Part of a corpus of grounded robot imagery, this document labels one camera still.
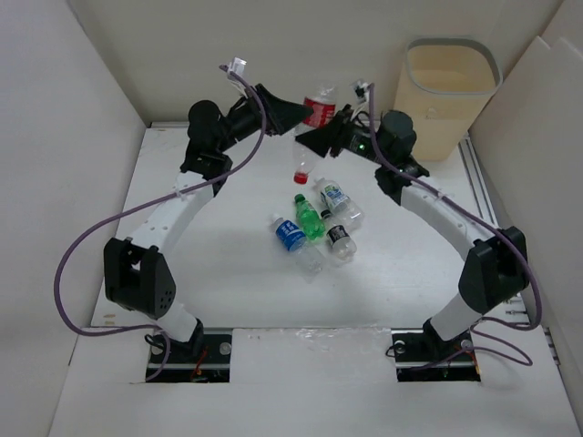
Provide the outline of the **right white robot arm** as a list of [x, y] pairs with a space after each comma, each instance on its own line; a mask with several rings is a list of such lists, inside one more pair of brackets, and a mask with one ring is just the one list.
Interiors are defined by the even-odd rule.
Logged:
[[322, 158], [337, 157], [347, 150], [372, 162], [388, 161], [388, 167], [381, 166], [374, 173], [382, 192], [423, 219], [463, 260], [457, 294], [424, 324], [421, 347], [429, 357], [443, 358], [454, 348], [454, 339], [528, 286], [524, 234], [514, 227], [496, 229], [480, 224], [429, 189], [428, 170], [412, 156], [416, 134], [405, 113], [385, 113], [372, 133], [345, 107], [323, 127], [301, 128], [296, 140]]

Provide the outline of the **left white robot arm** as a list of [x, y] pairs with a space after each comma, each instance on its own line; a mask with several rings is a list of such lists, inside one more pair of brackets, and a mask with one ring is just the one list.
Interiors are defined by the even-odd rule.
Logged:
[[312, 114], [311, 107], [282, 100], [263, 85], [242, 96], [227, 114], [210, 100], [189, 110], [185, 159], [174, 182], [174, 195], [161, 202], [125, 239], [104, 248], [105, 294], [125, 310], [154, 321], [184, 361], [202, 353], [201, 323], [176, 299], [176, 283], [166, 260], [195, 215], [226, 182], [232, 161], [226, 152], [260, 132], [283, 135]]

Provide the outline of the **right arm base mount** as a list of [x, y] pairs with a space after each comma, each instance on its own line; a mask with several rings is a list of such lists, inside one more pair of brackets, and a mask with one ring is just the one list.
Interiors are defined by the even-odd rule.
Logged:
[[481, 381], [469, 330], [443, 341], [427, 321], [420, 329], [393, 329], [391, 337], [385, 356], [399, 382]]

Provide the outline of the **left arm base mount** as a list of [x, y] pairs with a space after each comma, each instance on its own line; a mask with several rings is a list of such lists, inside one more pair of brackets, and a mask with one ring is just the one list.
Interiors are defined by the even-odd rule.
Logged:
[[170, 341], [165, 357], [165, 341], [161, 334], [147, 334], [149, 345], [146, 379], [149, 382], [227, 383], [230, 381], [230, 358], [233, 330], [205, 330], [194, 345]]

